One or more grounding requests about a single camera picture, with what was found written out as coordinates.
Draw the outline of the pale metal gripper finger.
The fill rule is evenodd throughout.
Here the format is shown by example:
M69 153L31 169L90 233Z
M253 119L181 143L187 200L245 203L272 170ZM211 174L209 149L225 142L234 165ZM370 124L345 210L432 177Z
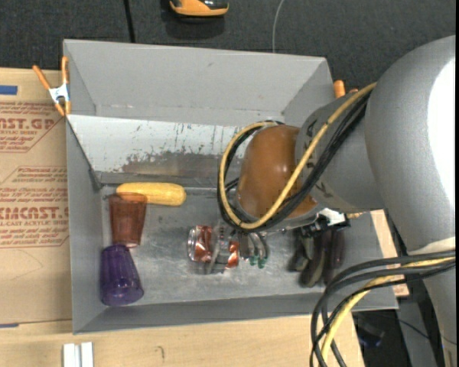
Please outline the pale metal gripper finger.
M220 271L220 263L217 261L219 255L220 255L220 242L216 241L214 244L214 249L211 255L210 262L207 264L208 272L219 272Z
M224 272L231 268L230 258L231 252L228 248L219 250L216 257L216 272Z

